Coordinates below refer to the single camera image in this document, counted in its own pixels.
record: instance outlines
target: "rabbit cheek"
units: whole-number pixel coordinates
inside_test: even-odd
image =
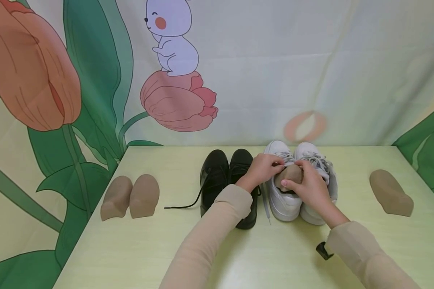
[[[164,30],[167,26],[166,20],[162,17],[158,17],[156,18],[156,27],[159,28],[160,30]]]

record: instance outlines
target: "hand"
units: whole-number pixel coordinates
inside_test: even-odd
[[[299,160],[296,161],[296,165],[302,167],[302,183],[294,183],[284,179],[281,181],[281,185],[292,189],[304,203],[320,213],[326,204],[332,203],[326,183],[309,161]]]
[[[302,183],[294,183],[284,179],[281,181],[281,185],[292,189],[299,195],[304,203],[317,211],[331,229],[350,222],[348,217],[331,201],[325,181],[312,164],[306,160],[299,160],[296,161],[296,165],[303,169]]]
[[[252,161],[248,172],[236,182],[237,186],[252,192],[256,186],[267,182],[275,174],[284,170],[285,161],[276,155],[259,153]]]

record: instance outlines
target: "beige shoe insert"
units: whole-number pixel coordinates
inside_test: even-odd
[[[133,185],[130,210],[133,219],[153,216],[159,201],[159,185],[151,175],[141,175]]]
[[[132,181],[126,176],[114,179],[108,187],[101,205],[101,221],[114,217],[122,218],[129,207]]]
[[[414,203],[406,195],[399,182],[385,170],[377,170],[370,175],[370,185],[376,199],[384,211],[392,215],[410,217]]]
[[[281,181],[284,179],[292,180],[294,183],[302,183],[302,168],[298,165],[288,165],[281,173],[275,176],[275,186],[283,192],[290,191],[290,189],[281,185]]]

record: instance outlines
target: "white sneaker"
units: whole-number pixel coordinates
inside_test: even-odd
[[[289,147],[280,140],[274,140],[269,143],[264,153],[281,157],[285,161],[285,167],[294,164],[294,158]],[[282,193],[280,189],[275,186],[274,179],[275,177],[272,177],[265,183],[270,209],[272,209],[272,213],[278,220],[290,222],[299,216],[302,200],[296,194]]]
[[[330,198],[333,203],[336,204],[338,201],[338,181],[336,179],[336,173],[333,170],[333,164],[327,161],[326,157],[318,151],[317,147],[309,142],[303,142],[297,146],[294,152],[294,158],[296,161],[306,159],[312,163],[326,182]],[[325,223],[321,216],[306,204],[302,204],[301,217],[312,225],[321,226]]]

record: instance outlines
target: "sleeve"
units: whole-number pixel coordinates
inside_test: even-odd
[[[375,236],[357,222],[333,228],[326,243],[366,289],[420,289],[381,249]]]
[[[247,191],[227,186],[180,245],[159,288],[204,288],[220,244],[249,215],[251,203]]]

